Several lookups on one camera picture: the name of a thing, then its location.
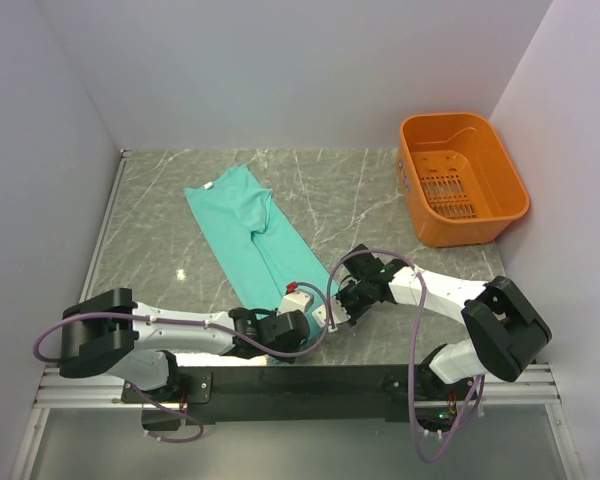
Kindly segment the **teal t shirt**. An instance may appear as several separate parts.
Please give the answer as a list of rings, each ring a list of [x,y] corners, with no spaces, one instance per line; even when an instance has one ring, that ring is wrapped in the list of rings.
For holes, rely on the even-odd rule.
[[[231,167],[202,187],[186,187],[190,210],[242,305],[273,309],[286,287],[307,282],[327,290],[329,273],[244,166]]]

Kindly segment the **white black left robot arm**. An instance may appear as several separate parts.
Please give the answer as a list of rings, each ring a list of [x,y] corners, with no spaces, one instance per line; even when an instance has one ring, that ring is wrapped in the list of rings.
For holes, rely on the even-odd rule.
[[[69,379],[113,375],[166,402],[181,385],[177,351],[239,359],[269,350],[293,355],[309,339],[312,303],[311,294],[296,290],[274,310],[199,314],[136,302],[130,289],[114,288],[64,311],[65,319],[92,317],[62,327],[59,372]]]

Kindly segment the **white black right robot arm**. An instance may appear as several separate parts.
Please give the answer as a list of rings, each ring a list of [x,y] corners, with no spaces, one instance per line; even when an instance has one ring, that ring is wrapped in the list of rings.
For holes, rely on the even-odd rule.
[[[424,395],[440,399],[464,379],[491,374],[516,381],[552,340],[552,331],[509,278],[464,280],[358,245],[342,259],[351,279],[332,300],[336,324],[355,324],[374,304],[423,308],[458,322],[468,338],[442,345],[418,367]]]

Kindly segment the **orange plastic basket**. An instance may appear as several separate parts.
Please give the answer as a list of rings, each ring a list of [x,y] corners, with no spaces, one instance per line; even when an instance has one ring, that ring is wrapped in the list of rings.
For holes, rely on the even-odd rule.
[[[404,120],[396,173],[416,237],[430,248],[490,243],[530,207],[499,136],[477,114]]]

